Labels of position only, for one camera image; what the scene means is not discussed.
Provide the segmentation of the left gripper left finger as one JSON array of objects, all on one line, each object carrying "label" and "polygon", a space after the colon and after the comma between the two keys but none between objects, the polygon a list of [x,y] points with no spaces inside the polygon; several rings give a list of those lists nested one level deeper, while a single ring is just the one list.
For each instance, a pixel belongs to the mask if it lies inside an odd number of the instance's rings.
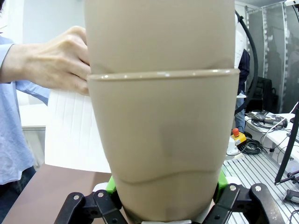
[{"label": "left gripper left finger", "polygon": [[101,218],[106,224],[126,224],[121,213],[122,204],[113,177],[97,184],[87,196],[70,193],[56,217],[56,224],[91,224]]}]

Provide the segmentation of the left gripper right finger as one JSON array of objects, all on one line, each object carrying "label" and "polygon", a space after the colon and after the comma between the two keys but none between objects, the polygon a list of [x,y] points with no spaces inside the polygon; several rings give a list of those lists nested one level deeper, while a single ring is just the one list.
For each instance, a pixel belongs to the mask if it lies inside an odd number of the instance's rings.
[{"label": "left gripper right finger", "polygon": [[249,188],[239,178],[220,172],[218,182],[200,187],[201,201],[214,200],[204,224],[227,224],[233,213],[242,214],[249,224],[283,224],[283,216],[268,187],[255,183]]}]

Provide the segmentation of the person's right hand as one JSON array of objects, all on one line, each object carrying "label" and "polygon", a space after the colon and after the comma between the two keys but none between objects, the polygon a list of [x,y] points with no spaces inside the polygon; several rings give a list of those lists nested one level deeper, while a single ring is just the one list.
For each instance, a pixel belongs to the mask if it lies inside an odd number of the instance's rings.
[{"label": "person's right hand", "polygon": [[91,74],[85,29],[74,26],[46,43],[26,44],[25,79],[50,89],[88,95]]}]

